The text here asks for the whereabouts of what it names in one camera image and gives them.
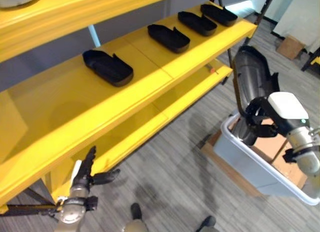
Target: black tray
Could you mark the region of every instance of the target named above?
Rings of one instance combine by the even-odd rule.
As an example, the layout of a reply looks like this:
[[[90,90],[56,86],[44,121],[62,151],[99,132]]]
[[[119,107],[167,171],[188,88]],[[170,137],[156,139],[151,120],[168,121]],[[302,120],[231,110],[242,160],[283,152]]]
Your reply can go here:
[[[237,15],[233,14],[225,8],[220,9],[216,6],[207,4],[201,5],[201,12],[209,18],[214,19],[218,23],[227,27],[231,27],[233,24],[235,24],[238,18]]]
[[[232,66],[236,102],[243,117],[246,117],[246,109],[254,98],[280,91],[278,73],[270,74],[266,58],[254,47],[240,47]],[[256,123],[261,124],[263,118],[257,118],[259,120]],[[257,139],[248,129],[244,118],[235,125],[232,134],[248,146],[252,146]]]
[[[190,39],[176,28],[170,30],[163,25],[149,25],[149,35],[175,53],[182,53],[188,49]]]
[[[121,87],[129,83],[134,77],[134,70],[115,54],[89,50],[82,54],[84,63],[94,73],[111,83],[115,87]]]
[[[217,25],[205,16],[198,17],[193,13],[179,12],[178,19],[180,22],[203,36],[212,35],[217,28]]]

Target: yellow shelving unit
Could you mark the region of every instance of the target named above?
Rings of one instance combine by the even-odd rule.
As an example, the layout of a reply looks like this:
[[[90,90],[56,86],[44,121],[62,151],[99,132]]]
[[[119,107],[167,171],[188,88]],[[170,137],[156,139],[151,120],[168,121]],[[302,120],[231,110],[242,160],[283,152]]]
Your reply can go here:
[[[210,64],[218,73],[210,73],[207,68],[201,68],[46,174],[42,180],[52,197],[56,200],[62,194],[68,195],[73,165],[77,159],[83,159],[92,146],[97,147],[93,174],[114,167],[232,72],[231,68],[218,60]]]
[[[199,6],[191,11],[200,14]],[[111,86],[77,56],[0,93],[0,171],[5,171],[0,204],[41,177],[54,199],[67,195],[75,160],[93,144],[98,150],[93,172],[121,162],[228,76],[231,69],[216,60],[217,73],[203,65],[256,29],[239,19],[202,37],[176,15],[158,23],[176,26],[191,39],[190,48],[174,54],[146,28],[99,48],[133,67],[134,78],[124,87]]]
[[[315,63],[320,64],[320,57],[316,57],[315,59],[313,59],[313,61],[310,64],[313,65]]]
[[[0,9],[0,62],[91,24],[161,0],[35,0]]]

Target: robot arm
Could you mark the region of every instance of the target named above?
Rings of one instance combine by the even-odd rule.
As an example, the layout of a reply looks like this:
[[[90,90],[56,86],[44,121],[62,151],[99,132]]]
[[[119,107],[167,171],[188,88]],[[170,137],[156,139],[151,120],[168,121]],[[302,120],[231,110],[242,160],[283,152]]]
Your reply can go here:
[[[79,232],[86,212],[95,210],[98,205],[96,196],[88,197],[90,188],[93,185],[110,183],[119,175],[120,169],[115,169],[91,176],[95,153],[96,147],[94,146],[81,162],[77,174],[72,180],[70,196],[63,202],[55,232]]]
[[[271,118],[274,124],[255,123],[259,114]],[[274,92],[268,97],[255,98],[243,116],[256,136],[273,137],[279,133],[287,138],[292,149],[287,150],[283,158],[288,163],[297,163],[320,195],[320,139],[316,130],[310,128],[309,116],[296,96],[288,92]]]

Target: person's leg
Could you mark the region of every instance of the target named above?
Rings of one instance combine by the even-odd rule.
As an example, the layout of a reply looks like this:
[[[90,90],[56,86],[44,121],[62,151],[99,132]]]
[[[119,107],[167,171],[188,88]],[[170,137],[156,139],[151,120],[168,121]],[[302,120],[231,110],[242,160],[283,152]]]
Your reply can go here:
[[[135,219],[126,225],[124,232],[148,232],[148,229],[142,220]]]
[[[196,230],[196,232],[219,232],[215,229],[214,225],[216,224],[216,218],[213,216],[208,216],[201,223],[200,227]]]
[[[130,223],[124,228],[124,232],[148,232],[145,223],[142,221],[142,212],[139,204],[134,203],[131,205],[132,219]]]

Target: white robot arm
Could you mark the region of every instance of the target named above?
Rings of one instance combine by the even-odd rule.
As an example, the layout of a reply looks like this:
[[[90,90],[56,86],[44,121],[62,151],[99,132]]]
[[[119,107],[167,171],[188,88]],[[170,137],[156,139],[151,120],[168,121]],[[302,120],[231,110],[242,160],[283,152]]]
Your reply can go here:
[[[256,124],[254,117],[258,113],[271,118],[274,124]],[[249,129],[257,136],[273,137],[279,133],[288,139],[292,149],[286,151],[284,160],[297,163],[320,196],[320,129],[310,128],[308,113],[296,96],[274,92],[268,97],[255,98],[247,107],[245,118]]]

